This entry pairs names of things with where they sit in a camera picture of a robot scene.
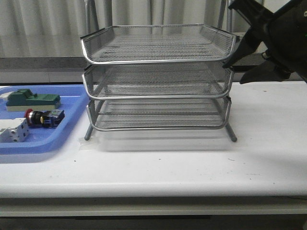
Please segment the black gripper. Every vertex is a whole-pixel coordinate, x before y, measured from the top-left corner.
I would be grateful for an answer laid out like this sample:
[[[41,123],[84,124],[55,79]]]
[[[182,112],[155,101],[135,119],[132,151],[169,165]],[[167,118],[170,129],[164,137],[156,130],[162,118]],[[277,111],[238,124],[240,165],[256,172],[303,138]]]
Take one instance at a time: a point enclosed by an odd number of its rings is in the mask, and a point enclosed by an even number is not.
[[[261,81],[282,82],[296,72],[307,79],[307,2],[291,0],[271,12],[255,0],[235,0],[229,9],[237,11],[250,25],[223,68],[229,68],[254,53],[260,43],[267,50],[264,62],[247,71],[240,84]]]

